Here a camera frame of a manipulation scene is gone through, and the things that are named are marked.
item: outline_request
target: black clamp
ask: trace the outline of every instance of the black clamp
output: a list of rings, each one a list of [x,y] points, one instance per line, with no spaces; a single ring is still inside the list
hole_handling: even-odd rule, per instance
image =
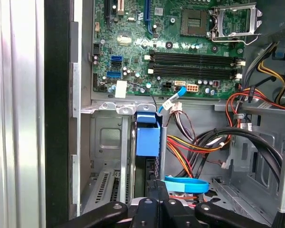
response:
[[[252,102],[253,95],[255,93],[255,89],[256,89],[255,86],[251,86],[250,91],[249,91],[249,95],[248,95],[248,103]]]

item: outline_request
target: blue latch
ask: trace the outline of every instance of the blue latch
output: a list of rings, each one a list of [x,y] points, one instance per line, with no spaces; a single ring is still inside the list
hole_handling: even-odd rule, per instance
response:
[[[157,157],[160,141],[161,126],[155,113],[137,113],[136,155]]]
[[[156,123],[155,113],[137,113],[138,123]]]
[[[209,183],[203,180],[186,177],[165,177],[168,191],[201,194],[209,190]]]

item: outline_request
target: blue sata port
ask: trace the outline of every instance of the blue sata port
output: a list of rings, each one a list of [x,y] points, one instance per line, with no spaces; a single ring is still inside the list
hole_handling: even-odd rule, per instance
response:
[[[122,77],[122,73],[120,73],[120,71],[107,71],[106,72],[106,77],[121,78]]]
[[[111,61],[112,62],[122,62],[123,57],[122,56],[111,56]]]

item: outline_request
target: black ram slot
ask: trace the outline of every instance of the black ram slot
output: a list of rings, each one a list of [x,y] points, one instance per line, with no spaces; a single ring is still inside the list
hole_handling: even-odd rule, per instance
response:
[[[152,53],[152,59],[156,63],[174,63],[174,64],[210,64],[217,66],[230,67],[232,63],[236,61],[233,57],[222,56],[210,56],[210,55],[190,55],[190,54],[178,54],[178,53]]]
[[[194,68],[181,66],[154,66],[155,76],[187,76],[187,77],[202,77],[215,79],[231,79],[234,78],[235,72],[233,70],[225,69],[208,69],[208,68]]]

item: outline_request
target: white sticker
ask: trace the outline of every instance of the white sticker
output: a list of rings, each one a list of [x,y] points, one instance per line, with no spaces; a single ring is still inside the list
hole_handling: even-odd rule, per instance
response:
[[[163,108],[165,110],[169,110],[169,108],[171,108],[173,106],[173,103],[171,102],[170,99],[166,100],[165,103],[162,104]]]
[[[157,7],[155,7],[154,15],[156,15],[156,16],[162,16],[162,15],[163,15],[163,8],[157,8]]]
[[[268,102],[263,102],[258,108],[270,108],[272,105]]]
[[[125,98],[126,92],[127,92],[127,81],[117,81],[115,97]]]

